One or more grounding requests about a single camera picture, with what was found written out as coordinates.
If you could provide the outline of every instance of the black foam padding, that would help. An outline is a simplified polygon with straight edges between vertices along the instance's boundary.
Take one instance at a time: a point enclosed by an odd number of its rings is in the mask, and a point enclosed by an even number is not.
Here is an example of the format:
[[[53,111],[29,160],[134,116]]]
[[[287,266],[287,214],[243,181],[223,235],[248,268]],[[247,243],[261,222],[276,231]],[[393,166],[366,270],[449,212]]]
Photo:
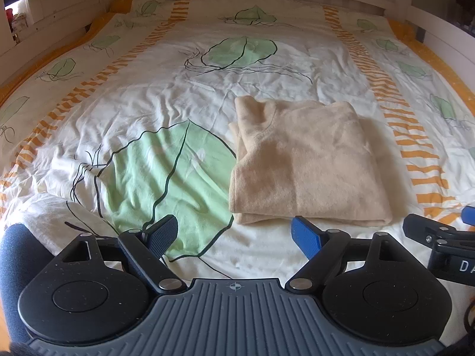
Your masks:
[[[146,246],[156,257],[161,258],[177,235],[178,221],[173,217],[149,235]]]
[[[382,347],[354,338],[330,322],[314,298],[283,290],[277,279],[197,279],[178,295],[161,296],[128,333],[102,344],[56,346],[35,339],[47,356],[433,356],[430,340]]]

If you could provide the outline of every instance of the metal screw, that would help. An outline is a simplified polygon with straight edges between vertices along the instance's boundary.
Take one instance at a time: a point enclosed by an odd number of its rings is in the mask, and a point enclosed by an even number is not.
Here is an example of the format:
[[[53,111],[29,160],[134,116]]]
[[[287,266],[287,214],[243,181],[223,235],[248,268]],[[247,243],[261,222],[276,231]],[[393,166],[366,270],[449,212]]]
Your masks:
[[[165,278],[158,283],[158,286],[163,290],[179,289],[181,285],[181,281],[176,278]]]
[[[296,278],[289,282],[289,286],[295,290],[307,290],[313,286],[313,283],[307,278]]]

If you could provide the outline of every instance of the cable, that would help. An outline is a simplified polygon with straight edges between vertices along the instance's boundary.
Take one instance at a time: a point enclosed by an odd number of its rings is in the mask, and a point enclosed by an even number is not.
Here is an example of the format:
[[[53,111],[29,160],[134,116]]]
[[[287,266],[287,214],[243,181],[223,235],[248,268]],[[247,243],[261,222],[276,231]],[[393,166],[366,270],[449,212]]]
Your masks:
[[[475,319],[470,322],[468,317],[475,307],[475,299],[470,303],[464,315],[464,327],[467,334],[459,341],[439,352],[437,356],[475,356]]]

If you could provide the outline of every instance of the round black disc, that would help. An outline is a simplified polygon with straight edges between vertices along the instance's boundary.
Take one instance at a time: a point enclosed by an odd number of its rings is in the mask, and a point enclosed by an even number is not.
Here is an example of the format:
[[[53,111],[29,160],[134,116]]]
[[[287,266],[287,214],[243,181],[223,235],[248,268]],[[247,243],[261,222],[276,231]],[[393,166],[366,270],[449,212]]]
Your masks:
[[[107,288],[94,281],[73,281],[53,293],[53,302],[66,312],[87,312],[101,306],[107,299]]]
[[[405,266],[409,264],[383,262],[370,271],[363,267],[343,273],[325,287],[322,301],[331,318],[379,344],[438,338],[451,311],[445,288],[427,270],[423,274]]]

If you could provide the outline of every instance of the folded blanket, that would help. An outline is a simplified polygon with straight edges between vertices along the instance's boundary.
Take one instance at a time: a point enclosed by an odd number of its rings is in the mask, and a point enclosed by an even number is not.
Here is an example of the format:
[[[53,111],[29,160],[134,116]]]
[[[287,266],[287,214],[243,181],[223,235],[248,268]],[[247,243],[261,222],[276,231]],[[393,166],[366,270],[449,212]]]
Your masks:
[[[236,98],[237,146],[229,209],[239,223],[329,218],[377,226],[391,221],[370,145],[353,107],[316,101]]]

